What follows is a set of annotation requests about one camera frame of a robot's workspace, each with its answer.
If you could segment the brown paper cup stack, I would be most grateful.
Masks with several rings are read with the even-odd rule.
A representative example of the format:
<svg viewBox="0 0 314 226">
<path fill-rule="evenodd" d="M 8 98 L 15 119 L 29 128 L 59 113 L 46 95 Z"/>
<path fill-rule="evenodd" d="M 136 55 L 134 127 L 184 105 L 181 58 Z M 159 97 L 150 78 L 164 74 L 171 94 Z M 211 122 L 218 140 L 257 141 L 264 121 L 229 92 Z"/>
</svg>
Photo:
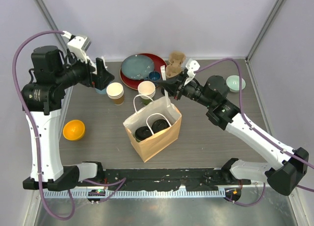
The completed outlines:
<svg viewBox="0 0 314 226">
<path fill-rule="evenodd" d="M 106 93 L 115 105 L 121 105 L 124 102 L 124 88 L 121 83 L 114 82 L 107 86 Z"/>
</svg>

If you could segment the white stirrer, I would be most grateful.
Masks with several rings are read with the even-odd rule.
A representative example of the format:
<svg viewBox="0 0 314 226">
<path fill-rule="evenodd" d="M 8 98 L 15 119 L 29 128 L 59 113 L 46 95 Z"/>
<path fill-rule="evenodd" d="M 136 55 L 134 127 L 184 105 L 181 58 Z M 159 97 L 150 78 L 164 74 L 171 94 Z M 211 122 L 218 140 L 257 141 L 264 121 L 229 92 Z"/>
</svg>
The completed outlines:
<svg viewBox="0 0 314 226">
<path fill-rule="evenodd" d="M 161 78 L 162 78 L 162 81 L 166 81 L 165 66 L 161 66 L 161 67 L 160 67 L 160 71 L 161 71 Z M 165 101 L 166 101 L 166 107 L 169 108 L 170 105 L 171 105 L 169 96 L 166 95 L 165 97 L 166 97 L 166 99 L 165 99 Z"/>
</svg>

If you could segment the brown paper bag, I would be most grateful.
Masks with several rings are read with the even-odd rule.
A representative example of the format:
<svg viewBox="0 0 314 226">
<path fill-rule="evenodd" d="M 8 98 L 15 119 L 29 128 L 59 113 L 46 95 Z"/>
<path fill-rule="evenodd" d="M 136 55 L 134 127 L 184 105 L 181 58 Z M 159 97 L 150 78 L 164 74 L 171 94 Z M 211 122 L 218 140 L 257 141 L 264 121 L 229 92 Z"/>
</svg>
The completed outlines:
<svg viewBox="0 0 314 226">
<path fill-rule="evenodd" d="M 136 109 L 134 103 L 133 107 L 135 113 L 123 122 L 130 142 L 143 162 L 147 162 L 153 156 L 175 142 L 179 137 L 182 114 L 172 102 L 170 107 L 167 108 L 165 99 L 166 97 L 163 96 L 157 100 L 153 100 L 147 106 L 139 110 Z M 165 119 L 170 126 L 158 133 L 154 133 L 152 131 L 152 124 L 160 118 Z M 137 142 L 134 133 L 142 126 L 148 126 L 152 132 L 152 136 L 141 142 Z"/>
</svg>

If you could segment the green paper cup stack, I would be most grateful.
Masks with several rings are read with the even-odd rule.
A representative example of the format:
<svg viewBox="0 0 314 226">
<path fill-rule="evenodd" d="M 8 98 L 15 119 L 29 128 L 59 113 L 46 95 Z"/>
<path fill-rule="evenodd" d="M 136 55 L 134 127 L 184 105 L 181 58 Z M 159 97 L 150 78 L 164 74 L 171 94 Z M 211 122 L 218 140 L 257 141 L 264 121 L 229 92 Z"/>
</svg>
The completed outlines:
<svg viewBox="0 0 314 226">
<path fill-rule="evenodd" d="M 154 100 L 156 93 L 155 85 L 150 81 L 143 81 L 138 85 L 138 94 L 142 100 L 144 106 L 148 105 Z"/>
</svg>

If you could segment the single green paper cup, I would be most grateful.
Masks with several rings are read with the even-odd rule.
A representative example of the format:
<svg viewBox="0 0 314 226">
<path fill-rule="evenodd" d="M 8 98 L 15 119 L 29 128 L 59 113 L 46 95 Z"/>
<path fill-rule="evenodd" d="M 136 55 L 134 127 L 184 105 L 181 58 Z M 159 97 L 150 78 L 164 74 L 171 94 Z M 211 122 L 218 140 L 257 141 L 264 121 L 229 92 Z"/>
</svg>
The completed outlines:
<svg viewBox="0 0 314 226">
<path fill-rule="evenodd" d="M 135 136 L 135 140 L 136 140 L 137 142 L 141 142 L 143 139 L 142 139 L 141 137 Z"/>
</svg>

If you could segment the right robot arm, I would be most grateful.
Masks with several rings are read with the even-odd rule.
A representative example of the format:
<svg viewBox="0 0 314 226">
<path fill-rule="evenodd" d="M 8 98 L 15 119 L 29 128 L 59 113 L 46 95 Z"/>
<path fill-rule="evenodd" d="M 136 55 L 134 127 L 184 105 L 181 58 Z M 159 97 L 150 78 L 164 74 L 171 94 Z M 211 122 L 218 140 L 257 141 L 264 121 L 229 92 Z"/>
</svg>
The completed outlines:
<svg viewBox="0 0 314 226">
<path fill-rule="evenodd" d="M 288 196 L 307 173 L 309 153 L 304 148 L 285 145 L 249 120 L 227 99 L 230 90 L 223 77 L 210 76 L 202 86 L 181 73 L 158 81 L 158 85 L 175 100 L 185 96 L 205 106 L 212 124 L 241 139 L 265 159 L 264 163 L 231 159 L 221 173 L 226 184 L 250 179 L 268 183 L 277 193 Z"/>
</svg>

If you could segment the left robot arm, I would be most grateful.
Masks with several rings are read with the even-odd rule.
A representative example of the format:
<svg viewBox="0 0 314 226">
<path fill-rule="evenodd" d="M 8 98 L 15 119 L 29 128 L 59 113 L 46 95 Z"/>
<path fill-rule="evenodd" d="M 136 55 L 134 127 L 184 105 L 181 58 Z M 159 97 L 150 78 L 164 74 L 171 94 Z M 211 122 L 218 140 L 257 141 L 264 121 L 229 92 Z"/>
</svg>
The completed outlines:
<svg viewBox="0 0 314 226">
<path fill-rule="evenodd" d="M 22 96 L 35 121 L 29 124 L 32 141 L 33 167 L 30 177 L 23 181 L 23 188 L 50 191 L 73 189 L 87 179 L 93 186 L 100 186 L 105 179 L 102 164 L 86 161 L 64 166 L 59 152 L 59 122 L 62 100 L 66 89 L 80 83 L 102 90 L 114 80 L 101 58 L 93 67 L 69 51 L 66 56 L 56 46 L 36 48 L 31 54 L 34 73 L 22 89 Z"/>
</svg>

